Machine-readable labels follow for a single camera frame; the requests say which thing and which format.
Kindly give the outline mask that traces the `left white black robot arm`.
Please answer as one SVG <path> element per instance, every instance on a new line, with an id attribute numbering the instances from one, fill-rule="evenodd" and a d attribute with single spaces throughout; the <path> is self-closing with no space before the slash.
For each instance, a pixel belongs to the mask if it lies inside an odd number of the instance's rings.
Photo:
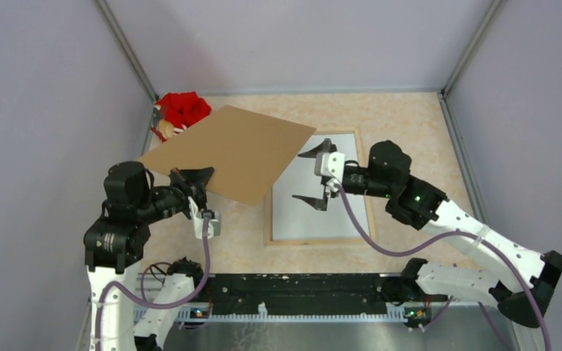
<path id="1" fill-rule="evenodd" d="M 209 240 L 220 234 L 220 214 L 207 207 L 213 167 L 170 171 L 157 186 L 141 162 L 112 166 L 104 180 L 100 217 L 83 236 L 91 288 L 90 350 L 161 350 L 184 304 L 199 301 L 210 277 Z M 135 293 L 150 225 L 184 214 L 202 241 L 204 263 L 169 265 L 162 288 L 149 300 Z"/>

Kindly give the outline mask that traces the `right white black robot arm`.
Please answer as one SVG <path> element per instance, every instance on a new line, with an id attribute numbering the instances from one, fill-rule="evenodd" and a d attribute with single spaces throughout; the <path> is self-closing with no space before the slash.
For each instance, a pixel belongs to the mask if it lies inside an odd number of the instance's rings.
<path id="1" fill-rule="evenodd" d="M 448 295 L 496 308 L 527 328 L 544 327 L 544 315 L 562 274 L 562 254 L 536 252 L 497 233 L 451 200 L 444 191 L 411 174 L 411 158 L 390 140 L 374 144 L 366 166 L 349 160 L 330 139 L 309 151 L 315 160 L 323 196 L 306 197 L 318 211 L 328 201 L 350 195 L 386 199 L 386 211 L 401 224 L 428 234 L 430 243 L 444 240 L 477 268 L 454 268 L 404 252 L 400 292 L 409 301 L 425 295 Z"/>

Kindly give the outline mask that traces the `brown frame backing board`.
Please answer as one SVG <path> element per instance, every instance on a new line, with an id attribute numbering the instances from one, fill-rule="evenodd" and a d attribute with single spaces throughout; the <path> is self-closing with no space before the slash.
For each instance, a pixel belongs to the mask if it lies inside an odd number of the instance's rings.
<path id="1" fill-rule="evenodd" d="M 163 175 L 214 168 L 208 192 L 257 206 L 315 127 L 226 105 L 139 158 Z"/>

